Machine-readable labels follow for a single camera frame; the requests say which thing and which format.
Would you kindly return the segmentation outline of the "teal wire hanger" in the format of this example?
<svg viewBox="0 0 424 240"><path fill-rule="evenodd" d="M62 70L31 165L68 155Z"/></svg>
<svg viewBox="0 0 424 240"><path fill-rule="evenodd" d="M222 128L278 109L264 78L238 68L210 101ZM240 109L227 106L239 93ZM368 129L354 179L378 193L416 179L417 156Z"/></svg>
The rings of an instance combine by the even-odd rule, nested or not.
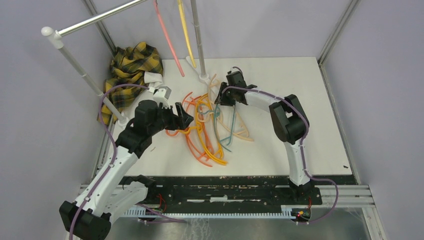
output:
<svg viewBox="0 0 424 240"><path fill-rule="evenodd" d="M202 116L212 115L211 118L212 118L213 132L214 132L215 138L217 139L220 147L222 147L224 150L231 153L232 150L229 147L232 144L233 138L235 136L234 128L235 128L236 113L237 113L236 107L235 106L231 107L232 114L231 114L231 118L230 118L231 119L230 127L228 127L227 125L225 125L223 123L224 114L223 114L223 111L222 111L222 109L219 105L213 105L213 106L209 107L205 103L201 103L200 106L196 107L196 109L199 111L199 114L202 115ZM224 129L227 130L228 136L226 136L224 138L221 138L219 136L218 123L220 123L221 126Z"/></svg>

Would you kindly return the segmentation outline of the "yellow plastic hanger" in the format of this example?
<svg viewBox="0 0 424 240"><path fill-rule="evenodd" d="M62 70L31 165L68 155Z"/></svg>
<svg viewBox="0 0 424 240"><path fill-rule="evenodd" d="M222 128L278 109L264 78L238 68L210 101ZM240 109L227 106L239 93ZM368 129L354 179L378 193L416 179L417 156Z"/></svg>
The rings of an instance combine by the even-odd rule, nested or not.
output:
<svg viewBox="0 0 424 240"><path fill-rule="evenodd" d="M190 42L188 28L187 28L187 22L186 22L186 18L185 18L183 1L182 0L177 0L177 6L178 6L180 21L181 21L181 27L182 27L182 30L183 30L183 35L184 35L184 38L185 38L185 43L186 43L186 48L187 48L187 52L188 52L188 57L189 57L189 60L190 60L190 62L192 64L192 67L194 69L196 69L197 68L197 64L195 62L193 51L192 51L192 48L191 48L191 42Z"/></svg>

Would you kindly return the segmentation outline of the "pink wire hanger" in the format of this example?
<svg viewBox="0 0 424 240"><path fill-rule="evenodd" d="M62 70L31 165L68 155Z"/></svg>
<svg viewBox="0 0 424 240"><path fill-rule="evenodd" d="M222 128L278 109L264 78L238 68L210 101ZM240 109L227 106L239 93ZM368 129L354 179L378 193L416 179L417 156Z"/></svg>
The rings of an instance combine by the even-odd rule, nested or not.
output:
<svg viewBox="0 0 424 240"><path fill-rule="evenodd" d="M184 70L183 70L183 68L182 68L182 66L181 66L181 63L180 63L180 61L179 61L179 59L178 59L178 57L177 57L177 55L176 55L175 48L174 48L173 43L172 43L172 40L171 40L171 38L170 38L170 35L169 35L169 32L168 32L167 26L166 26L166 24L165 24L165 21L164 21L164 19L163 19L162 15L161 15L161 12L160 12L159 5L158 5L158 1L157 1L157 0L154 0L154 1L153 1L153 6L154 6L154 10L155 10L155 13L156 13L157 19L158 19L159 24L160 24L160 26L161 26L161 29L162 29L163 35L164 35L164 37L165 37L165 39L166 39L167 45L168 45L169 50L170 50L170 52L171 52L172 58L173 58L173 60L174 60L174 62L175 62L175 64L176 64L176 67L177 67L177 69L178 69L178 71L179 71L180 75L181 75L182 77L185 77Z"/></svg>

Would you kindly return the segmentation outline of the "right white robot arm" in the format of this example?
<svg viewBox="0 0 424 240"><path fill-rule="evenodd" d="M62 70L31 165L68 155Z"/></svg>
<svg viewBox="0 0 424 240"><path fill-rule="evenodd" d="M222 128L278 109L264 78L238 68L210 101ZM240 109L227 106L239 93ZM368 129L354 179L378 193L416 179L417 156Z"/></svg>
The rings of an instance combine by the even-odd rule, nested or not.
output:
<svg viewBox="0 0 424 240"><path fill-rule="evenodd" d="M294 94L279 97L258 89L256 85L247 85L240 70L229 71L226 80L220 84L214 103L230 107L241 103L270 114L274 133L284 143L290 184L295 186L288 191L289 199L295 204L302 204L309 198L305 186L311 180L306 171L303 146L310 124L298 97Z"/></svg>

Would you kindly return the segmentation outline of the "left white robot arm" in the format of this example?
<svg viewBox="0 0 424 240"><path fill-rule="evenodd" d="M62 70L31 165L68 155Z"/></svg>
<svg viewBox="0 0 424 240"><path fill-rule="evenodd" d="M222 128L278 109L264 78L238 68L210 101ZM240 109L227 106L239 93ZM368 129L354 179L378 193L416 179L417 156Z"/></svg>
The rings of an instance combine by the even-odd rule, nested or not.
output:
<svg viewBox="0 0 424 240"><path fill-rule="evenodd" d="M127 188L114 195L127 171L152 144L153 136L163 130L186 130L194 121L182 103L165 107L154 100L142 100L124 130L112 141L113 152L87 188L73 202L64 201L59 208L69 239L104 240L112 225L127 210L143 201L157 198L154 180L140 175Z"/></svg>

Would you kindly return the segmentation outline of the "cream plastic hanger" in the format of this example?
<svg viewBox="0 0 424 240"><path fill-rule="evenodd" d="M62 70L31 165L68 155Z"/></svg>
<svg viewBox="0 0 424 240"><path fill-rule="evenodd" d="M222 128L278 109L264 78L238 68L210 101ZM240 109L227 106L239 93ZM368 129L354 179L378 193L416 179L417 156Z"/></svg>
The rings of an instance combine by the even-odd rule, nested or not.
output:
<svg viewBox="0 0 424 240"><path fill-rule="evenodd" d="M209 80L207 84L207 93L208 93L208 100L210 103L210 106L212 107L214 104L214 101L218 95L218 90L221 85L222 81L217 77L217 74L215 73ZM224 114L223 123L230 127L231 124L231 116L232 116L232 109L230 107L226 106L220 106L222 109L222 112ZM250 136L250 132L248 127L246 126L242 116L240 115L239 111L236 109L236 120L235 120L235 126L233 132L235 133L235 136L233 137L233 140L235 138L240 139L242 141L246 142L253 142L254 139L252 136ZM220 123L218 123L218 133L221 138L225 138L229 135L227 130L222 127Z"/></svg>

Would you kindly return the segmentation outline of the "amber plastic hanger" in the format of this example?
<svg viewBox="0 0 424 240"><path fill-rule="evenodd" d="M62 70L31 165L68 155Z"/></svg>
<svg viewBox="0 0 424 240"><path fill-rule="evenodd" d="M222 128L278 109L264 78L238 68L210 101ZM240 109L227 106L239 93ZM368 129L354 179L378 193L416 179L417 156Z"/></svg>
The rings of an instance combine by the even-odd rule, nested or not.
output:
<svg viewBox="0 0 424 240"><path fill-rule="evenodd" d="M228 162L224 159L224 151L218 143L214 144L213 139L210 137L207 130L207 124L212 122L212 115L200 115L196 107L199 107L200 104L206 104L208 107L211 107L207 93L200 95L200 99L193 108L194 120L196 125L200 127L204 125L204 130L198 130L197 135L200 138L200 144L205 148L207 155L211 158L211 163L216 163L221 166L226 166Z"/></svg>

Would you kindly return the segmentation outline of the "orange plastic hanger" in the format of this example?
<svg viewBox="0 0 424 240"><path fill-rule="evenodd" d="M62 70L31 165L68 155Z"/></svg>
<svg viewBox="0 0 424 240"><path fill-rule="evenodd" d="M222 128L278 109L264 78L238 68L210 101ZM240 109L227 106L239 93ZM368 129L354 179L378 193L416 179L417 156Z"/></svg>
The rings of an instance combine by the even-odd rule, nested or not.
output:
<svg viewBox="0 0 424 240"><path fill-rule="evenodd" d="M182 100L182 106L184 110L187 113L193 114L193 108L196 106L198 100L200 99L200 95L197 97L193 96L193 92L189 92L185 95L185 97ZM175 137L177 135L183 135L185 138L185 143L188 147L189 152L191 155L202 165L206 167L213 167L211 163L211 158L206 153L205 148L200 143L200 138L198 136L198 130L204 130L204 124L197 126L196 120L194 120L188 128L185 130L176 130L176 131L169 131L166 130L165 133L169 137Z"/></svg>

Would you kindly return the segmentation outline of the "yellow plaid cloth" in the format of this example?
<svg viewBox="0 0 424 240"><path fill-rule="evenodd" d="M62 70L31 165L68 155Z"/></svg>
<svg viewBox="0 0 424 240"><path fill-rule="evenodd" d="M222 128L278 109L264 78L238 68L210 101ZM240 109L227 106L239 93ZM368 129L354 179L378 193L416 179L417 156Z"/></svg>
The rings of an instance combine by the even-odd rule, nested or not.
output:
<svg viewBox="0 0 424 240"><path fill-rule="evenodd" d="M130 85L147 86L145 73L162 75L164 66L157 48L147 44L145 41L141 41L135 46L118 46L109 65L109 72L110 78L107 78L103 84L104 92L118 85L127 85L114 89L107 96L114 107L121 113L144 90Z"/></svg>

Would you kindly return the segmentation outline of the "white clothes rack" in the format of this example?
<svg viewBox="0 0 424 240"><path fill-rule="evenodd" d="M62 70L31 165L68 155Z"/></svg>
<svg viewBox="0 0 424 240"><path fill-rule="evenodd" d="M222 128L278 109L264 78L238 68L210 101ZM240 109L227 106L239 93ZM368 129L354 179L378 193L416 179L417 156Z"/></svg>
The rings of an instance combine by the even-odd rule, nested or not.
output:
<svg viewBox="0 0 424 240"><path fill-rule="evenodd" d="M51 27L45 26L41 29L41 34L45 36L48 41L59 50L59 52L66 58L66 60L72 65L72 67L77 71L80 77L89 85L89 87L94 91L94 93L100 98L100 103L106 105L112 112L113 115L117 117L117 122L119 124L126 124L129 121L129 118L125 114L120 113L118 109L111 103L109 99L106 98L106 94L95 84L91 76L86 72L86 70L80 65L80 63L74 58L74 56L66 49L62 38L71 33L79 31L83 28L86 28L92 24L96 24L106 18L109 18L113 15L116 15L120 12L123 12L129 8L132 8L136 5L143 3L142 0L131 0L111 9L108 9L104 12L97 13L94 16L83 20L81 22L75 23L69 27L66 27L61 30L54 30ZM191 11L193 17L193 26L196 36L196 45L198 51L199 67L194 67L193 69L200 72L197 73L197 78L201 83L208 84L211 81L209 74L206 72L205 57L201 40L201 31L200 31L200 22L199 22L199 13L197 2L195 0L190 1Z"/></svg>

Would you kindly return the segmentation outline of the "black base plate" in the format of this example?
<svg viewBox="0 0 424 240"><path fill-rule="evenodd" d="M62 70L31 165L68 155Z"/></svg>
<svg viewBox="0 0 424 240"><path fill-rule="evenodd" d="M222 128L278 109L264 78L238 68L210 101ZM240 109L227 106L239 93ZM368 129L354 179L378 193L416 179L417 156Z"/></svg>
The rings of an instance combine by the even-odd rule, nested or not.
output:
<svg viewBox="0 0 424 240"><path fill-rule="evenodd" d="M256 214L277 213L283 205L322 205L319 185L339 187L356 185L353 175L320 175L314 188L296 194L283 175L268 176L153 176L141 204L159 207L165 213L184 214Z"/></svg>

